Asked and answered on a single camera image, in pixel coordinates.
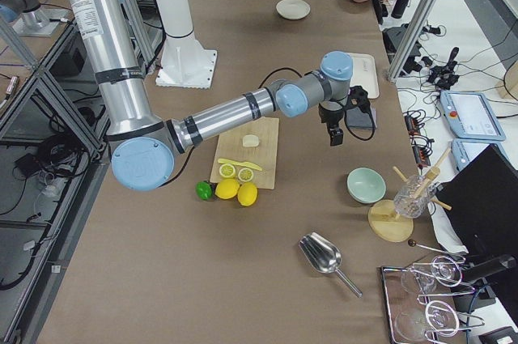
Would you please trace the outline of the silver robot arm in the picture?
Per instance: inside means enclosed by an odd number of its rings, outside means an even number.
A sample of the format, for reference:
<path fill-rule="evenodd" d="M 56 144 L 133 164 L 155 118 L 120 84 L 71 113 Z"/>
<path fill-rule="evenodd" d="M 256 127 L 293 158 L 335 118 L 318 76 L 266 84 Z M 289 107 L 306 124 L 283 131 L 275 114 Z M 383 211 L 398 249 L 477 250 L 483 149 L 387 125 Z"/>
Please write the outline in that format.
<path fill-rule="evenodd" d="M 127 188 L 164 185 L 175 158 L 237 126 L 276 110 L 288 117 L 312 106 L 325 108 L 349 94 L 349 54 L 324 55 L 317 70 L 294 82 L 277 81 L 186 117 L 163 120 L 149 104 L 141 70 L 119 0 L 69 0 L 111 122 L 107 133 L 113 174 Z"/>

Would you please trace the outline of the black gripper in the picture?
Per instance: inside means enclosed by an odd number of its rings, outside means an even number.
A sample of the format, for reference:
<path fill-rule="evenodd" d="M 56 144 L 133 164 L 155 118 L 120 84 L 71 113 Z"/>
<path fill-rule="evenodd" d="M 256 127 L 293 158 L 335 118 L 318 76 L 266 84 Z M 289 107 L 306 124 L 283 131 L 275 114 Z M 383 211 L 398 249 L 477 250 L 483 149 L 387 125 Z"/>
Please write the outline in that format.
<path fill-rule="evenodd" d="M 343 143 L 344 132 L 340 121 L 345 117 L 343 104 L 337 101 L 324 101 L 318 105 L 321 123 L 326 124 L 330 146 L 339 146 Z"/>

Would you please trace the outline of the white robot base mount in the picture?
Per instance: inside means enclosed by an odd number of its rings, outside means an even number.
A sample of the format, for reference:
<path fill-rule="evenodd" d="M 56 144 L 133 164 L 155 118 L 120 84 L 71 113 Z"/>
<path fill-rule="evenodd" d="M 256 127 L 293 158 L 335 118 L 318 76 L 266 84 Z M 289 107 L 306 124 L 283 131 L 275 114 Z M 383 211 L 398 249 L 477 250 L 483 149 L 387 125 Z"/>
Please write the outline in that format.
<path fill-rule="evenodd" d="M 215 50 L 197 40 L 188 0 L 156 0 L 166 40 L 156 83 L 164 87 L 207 89 L 217 60 Z"/>

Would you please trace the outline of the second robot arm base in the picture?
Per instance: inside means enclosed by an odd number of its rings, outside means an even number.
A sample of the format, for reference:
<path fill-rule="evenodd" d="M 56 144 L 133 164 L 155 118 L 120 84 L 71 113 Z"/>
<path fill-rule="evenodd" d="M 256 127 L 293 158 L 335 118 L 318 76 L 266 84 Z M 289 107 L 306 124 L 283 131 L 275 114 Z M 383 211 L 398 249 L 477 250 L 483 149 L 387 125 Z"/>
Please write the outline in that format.
<path fill-rule="evenodd" d="M 50 21 L 40 0 L 1 0 L 1 17 L 13 23 L 20 36 L 50 37 L 57 25 Z"/>

